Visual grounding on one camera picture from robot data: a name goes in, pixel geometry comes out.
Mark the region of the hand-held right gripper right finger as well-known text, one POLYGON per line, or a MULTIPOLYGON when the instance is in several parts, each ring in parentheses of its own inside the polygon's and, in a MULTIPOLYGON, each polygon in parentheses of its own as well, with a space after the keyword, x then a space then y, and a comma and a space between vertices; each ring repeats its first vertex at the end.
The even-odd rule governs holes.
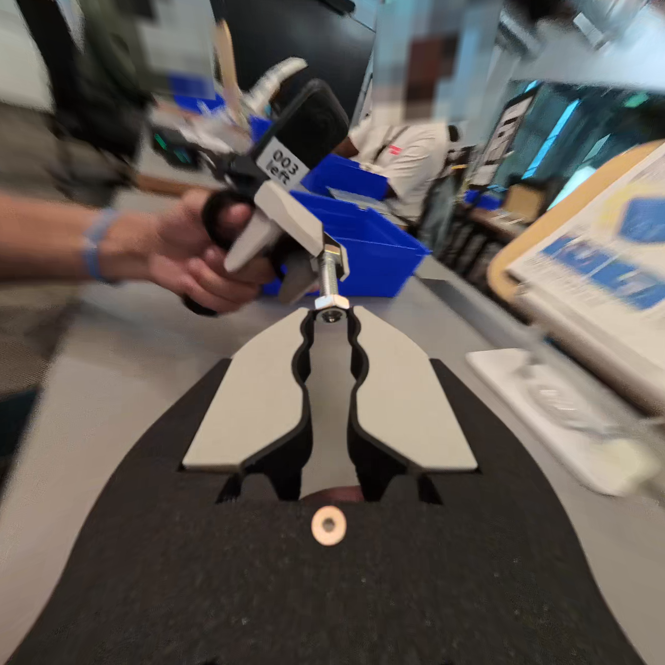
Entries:
POLYGON ((347 450, 361 490, 385 491, 399 476, 478 471, 428 354, 368 309, 352 308, 347 322, 347 450))

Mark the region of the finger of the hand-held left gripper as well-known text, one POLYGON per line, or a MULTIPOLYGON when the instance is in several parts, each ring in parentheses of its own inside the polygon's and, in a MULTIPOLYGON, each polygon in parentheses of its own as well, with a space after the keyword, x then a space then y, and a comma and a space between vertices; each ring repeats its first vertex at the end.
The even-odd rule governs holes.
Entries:
POLYGON ((274 264, 277 275, 296 251, 304 250, 317 259, 330 246, 338 249, 337 279, 345 281, 349 276, 346 248, 328 237, 320 219, 274 181, 264 182, 257 190, 256 216, 259 248, 274 264))
POLYGON ((277 294, 281 304, 294 304, 318 288, 318 260, 310 254, 290 254, 283 266, 284 276, 277 294))

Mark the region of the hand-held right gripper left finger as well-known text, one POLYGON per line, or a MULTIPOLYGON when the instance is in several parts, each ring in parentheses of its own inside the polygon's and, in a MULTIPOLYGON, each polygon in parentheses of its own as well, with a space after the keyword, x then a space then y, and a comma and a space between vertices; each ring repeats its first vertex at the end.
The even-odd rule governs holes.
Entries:
POLYGON ((230 360, 182 460, 187 471, 266 475, 275 491, 300 491, 313 446, 314 312, 300 308, 247 342, 230 360))

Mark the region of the silver bolt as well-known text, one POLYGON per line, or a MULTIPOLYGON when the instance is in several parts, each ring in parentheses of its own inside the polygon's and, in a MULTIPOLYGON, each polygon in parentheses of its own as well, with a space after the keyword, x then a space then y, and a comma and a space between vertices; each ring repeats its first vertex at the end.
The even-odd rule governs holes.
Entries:
POLYGON ((342 267, 341 250, 327 243, 318 258, 319 293, 321 297, 338 295, 337 269, 342 267))

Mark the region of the silver hex nut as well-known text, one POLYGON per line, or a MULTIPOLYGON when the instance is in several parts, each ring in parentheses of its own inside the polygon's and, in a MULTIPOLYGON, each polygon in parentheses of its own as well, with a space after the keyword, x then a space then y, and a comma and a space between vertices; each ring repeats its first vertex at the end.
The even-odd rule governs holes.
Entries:
POLYGON ((339 294, 320 295, 314 300, 315 319, 327 324, 347 318, 350 308, 348 299, 339 294))

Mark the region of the blue plastic bin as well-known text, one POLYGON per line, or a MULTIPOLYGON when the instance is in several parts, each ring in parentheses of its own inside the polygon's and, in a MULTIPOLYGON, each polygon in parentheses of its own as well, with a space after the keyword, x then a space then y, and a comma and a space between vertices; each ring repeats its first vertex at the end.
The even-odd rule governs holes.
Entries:
POLYGON ((341 295, 393 298, 430 250, 373 209, 295 191, 293 196, 317 216, 330 237, 346 248, 350 273, 341 295))
POLYGON ((203 114, 225 107, 216 91, 214 80, 200 74, 172 72, 167 74, 168 89, 175 104, 187 112, 203 114))
POLYGON ((300 185, 309 193, 332 197, 331 191, 383 200, 388 193, 388 180, 361 168, 358 162, 329 154, 302 180, 300 185))

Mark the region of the grey desk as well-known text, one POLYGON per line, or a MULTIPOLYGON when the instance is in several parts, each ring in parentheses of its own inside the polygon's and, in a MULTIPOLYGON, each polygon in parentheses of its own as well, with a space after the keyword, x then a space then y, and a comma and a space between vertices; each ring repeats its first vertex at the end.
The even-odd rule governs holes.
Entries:
MULTIPOLYGON (((598 586, 647 664, 664 663, 664 475, 636 495, 581 486, 467 362, 529 347, 590 403, 636 427, 659 455, 655 428, 584 369, 451 270, 428 257, 400 294, 359 299, 452 370, 511 429, 557 493, 598 586)), ((1 503, 1 663, 43 610, 82 524, 131 446, 221 358, 290 312, 271 299, 220 319, 187 312, 146 283, 92 285, 61 339, 1 503)))

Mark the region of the person's left hand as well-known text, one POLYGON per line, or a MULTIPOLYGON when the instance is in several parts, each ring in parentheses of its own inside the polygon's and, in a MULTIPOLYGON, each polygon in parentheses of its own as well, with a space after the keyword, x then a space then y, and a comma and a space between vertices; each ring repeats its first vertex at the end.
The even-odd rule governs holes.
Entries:
POLYGON ((202 214, 210 193, 193 189, 175 204, 150 214, 147 266, 150 280, 213 314, 240 310, 276 274, 256 257, 236 272, 225 269, 226 251, 213 243, 202 214))

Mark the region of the black digital timer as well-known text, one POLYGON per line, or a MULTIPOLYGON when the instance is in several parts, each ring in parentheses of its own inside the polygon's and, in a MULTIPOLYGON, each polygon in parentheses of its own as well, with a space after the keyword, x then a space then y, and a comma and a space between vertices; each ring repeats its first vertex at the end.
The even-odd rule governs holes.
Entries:
POLYGON ((153 151, 171 167, 185 171, 202 170, 199 146, 188 141, 179 130, 151 124, 148 139, 153 151))

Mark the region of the blue wristband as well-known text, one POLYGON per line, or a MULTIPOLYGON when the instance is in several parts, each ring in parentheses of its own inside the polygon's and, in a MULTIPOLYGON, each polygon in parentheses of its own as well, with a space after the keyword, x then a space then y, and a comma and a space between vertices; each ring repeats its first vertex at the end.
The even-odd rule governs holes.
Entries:
POLYGON ((82 261, 88 277, 97 283, 115 285, 117 280, 109 279, 103 275, 100 263, 100 246, 108 232, 118 220, 119 212, 106 208, 97 212, 90 225, 84 232, 84 246, 82 248, 82 261))

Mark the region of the printed instruction sheet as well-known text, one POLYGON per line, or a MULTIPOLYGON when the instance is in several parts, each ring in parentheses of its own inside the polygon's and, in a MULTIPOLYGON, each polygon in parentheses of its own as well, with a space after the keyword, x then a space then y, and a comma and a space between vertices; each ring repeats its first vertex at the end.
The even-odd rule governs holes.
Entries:
POLYGON ((506 279, 664 310, 664 141, 601 166, 502 252, 506 279))

